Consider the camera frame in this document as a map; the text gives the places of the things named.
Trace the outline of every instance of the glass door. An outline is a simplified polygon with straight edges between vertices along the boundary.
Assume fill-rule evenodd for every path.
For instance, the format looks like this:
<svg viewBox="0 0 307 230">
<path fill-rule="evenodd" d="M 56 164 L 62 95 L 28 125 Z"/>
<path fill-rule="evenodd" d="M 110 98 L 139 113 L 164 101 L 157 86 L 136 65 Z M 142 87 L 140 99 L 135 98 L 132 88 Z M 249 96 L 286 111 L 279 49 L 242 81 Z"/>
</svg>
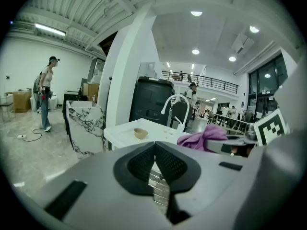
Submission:
<svg viewBox="0 0 307 230">
<path fill-rule="evenodd" d="M 278 108 L 278 104 L 273 96 L 261 96 L 257 98 L 257 106 L 255 112 L 255 121 L 271 114 Z"/>
</svg>

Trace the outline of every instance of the railing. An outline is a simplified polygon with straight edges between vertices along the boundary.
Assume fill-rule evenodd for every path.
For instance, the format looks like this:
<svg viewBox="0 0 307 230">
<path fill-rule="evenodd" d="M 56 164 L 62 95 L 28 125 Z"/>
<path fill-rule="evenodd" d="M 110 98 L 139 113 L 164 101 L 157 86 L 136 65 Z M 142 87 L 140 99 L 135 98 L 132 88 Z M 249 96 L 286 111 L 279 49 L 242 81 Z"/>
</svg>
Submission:
<svg viewBox="0 0 307 230">
<path fill-rule="evenodd" d="M 183 82 L 194 82 L 198 85 L 204 85 L 213 87 L 220 90 L 225 90 L 231 93 L 237 93 L 238 85 L 225 82 L 219 79 L 208 78 L 200 75 L 190 75 L 188 73 L 180 73 L 180 72 L 168 72 L 163 71 L 163 78 L 165 80 L 175 80 L 175 81 L 183 81 Z"/>
</svg>

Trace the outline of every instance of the qr tag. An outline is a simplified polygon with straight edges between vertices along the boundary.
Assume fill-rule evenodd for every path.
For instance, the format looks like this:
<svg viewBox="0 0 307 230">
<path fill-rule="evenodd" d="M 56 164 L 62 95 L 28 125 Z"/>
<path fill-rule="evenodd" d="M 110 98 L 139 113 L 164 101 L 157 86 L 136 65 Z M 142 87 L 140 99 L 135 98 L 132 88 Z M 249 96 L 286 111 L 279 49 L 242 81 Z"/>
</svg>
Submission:
<svg viewBox="0 0 307 230">
<path fill-rule="evenodd" d="M 286 125 L 279 109 L 254 124 L 259 146 L 267 145 L 286 131 Z"/>
</svg>

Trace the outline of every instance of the small bowl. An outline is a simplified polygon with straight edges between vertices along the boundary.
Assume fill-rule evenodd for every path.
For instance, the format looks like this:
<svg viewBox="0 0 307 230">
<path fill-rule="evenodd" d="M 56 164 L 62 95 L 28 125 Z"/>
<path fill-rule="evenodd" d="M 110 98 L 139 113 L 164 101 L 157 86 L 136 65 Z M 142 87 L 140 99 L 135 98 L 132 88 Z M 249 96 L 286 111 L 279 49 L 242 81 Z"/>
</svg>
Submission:
<svg viewBox="0 0 307 230">
<path fill-rule="evenodd" d="M 148 135 L 148 132 L 141 128 L 135 128 L 134 135 L 136 138 L 143 140 Z"/>
</svg>

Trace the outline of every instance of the cardboard box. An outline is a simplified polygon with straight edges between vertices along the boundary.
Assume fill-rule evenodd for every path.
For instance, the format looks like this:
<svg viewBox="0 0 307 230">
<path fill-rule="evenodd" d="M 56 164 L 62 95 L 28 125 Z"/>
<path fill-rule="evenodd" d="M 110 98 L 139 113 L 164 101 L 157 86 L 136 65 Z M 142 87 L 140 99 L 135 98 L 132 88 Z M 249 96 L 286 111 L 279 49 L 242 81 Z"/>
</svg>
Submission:
<svg viewBox="0 0 307 230">
<path fill-rule="evenodd" d="M 98 92 L 99 92 L 99 83 L 84 83 L 83 84 L 83 95 L 87 97 L 95 96 L 95 103 L 97 103 L 98 99 Z"/>
<path fill-rule="evenodd" d="M 31 90 L 13 92 L 15 113 L 26 113 L 29 109 L 31 109 L 31 95 Z"/>
</svg>

